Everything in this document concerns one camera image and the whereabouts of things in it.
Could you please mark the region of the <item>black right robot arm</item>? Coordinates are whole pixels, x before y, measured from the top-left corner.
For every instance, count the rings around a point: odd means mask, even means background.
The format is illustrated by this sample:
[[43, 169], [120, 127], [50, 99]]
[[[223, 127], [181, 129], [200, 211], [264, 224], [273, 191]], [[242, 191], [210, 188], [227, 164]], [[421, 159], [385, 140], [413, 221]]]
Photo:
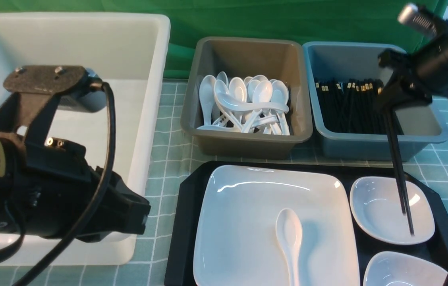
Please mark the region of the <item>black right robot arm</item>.
[[427, 106], [433, 96], [448, 99], [448, 22], [441, 27], [438, 36], [412, 54], [390, 48], [379, 54], [379, 66], [393, 73], [375, 99], [375, 110]]

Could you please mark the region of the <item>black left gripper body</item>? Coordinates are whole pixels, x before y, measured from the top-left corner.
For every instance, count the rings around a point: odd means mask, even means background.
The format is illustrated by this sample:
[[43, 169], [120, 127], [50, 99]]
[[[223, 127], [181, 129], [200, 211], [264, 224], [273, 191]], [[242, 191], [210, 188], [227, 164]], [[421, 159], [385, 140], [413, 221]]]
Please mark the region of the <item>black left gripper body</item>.
[[[24, 221], [27, 235], [62, 239], [91, 204], [97, 192], [102, 167], [92, 168], [84, 158], [86, 149], [74, 142], [62, 148], [36, 145], [27, 148], [0, 138], [6, 172], [0, 178], [5, 199], [12, 200]], [[123, 179], [111, 173], [103, 198], [75, 239], [102, 241], [112, 232], [142, 235], [151, 206], [130, 190]]]

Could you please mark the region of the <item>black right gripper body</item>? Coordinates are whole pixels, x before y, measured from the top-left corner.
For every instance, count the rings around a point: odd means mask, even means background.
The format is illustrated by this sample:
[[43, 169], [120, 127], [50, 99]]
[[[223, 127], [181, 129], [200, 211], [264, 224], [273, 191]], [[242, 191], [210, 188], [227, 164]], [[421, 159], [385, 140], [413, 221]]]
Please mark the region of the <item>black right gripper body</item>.
[[429, 48], [416, 54], [388, 48], [378, 55], [378, 65], [393, 71], [375, 99], [378, 112], [427, 106], [433, 96], [448, 99], [448, 48]]

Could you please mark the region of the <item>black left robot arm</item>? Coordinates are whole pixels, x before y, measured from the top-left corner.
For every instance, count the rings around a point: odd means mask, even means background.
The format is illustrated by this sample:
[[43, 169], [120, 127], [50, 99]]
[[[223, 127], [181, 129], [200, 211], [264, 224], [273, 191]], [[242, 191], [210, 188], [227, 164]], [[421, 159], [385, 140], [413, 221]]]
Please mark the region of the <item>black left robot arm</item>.
[[[84, 146], [51, 137], [40, 148], [41, 166], [27, 167], [16, 146], [0, 139], [0, 233], [19, 233], [4, 209], [11, 200], [28, 235], [63, 238], [89, 205], [103, 172], [89, 166], [85, 154]], [[75, 237], [92, 243], [111, 232], [142, 235], [150, 210], [149, 201], [113, 172], [97, 210]]]

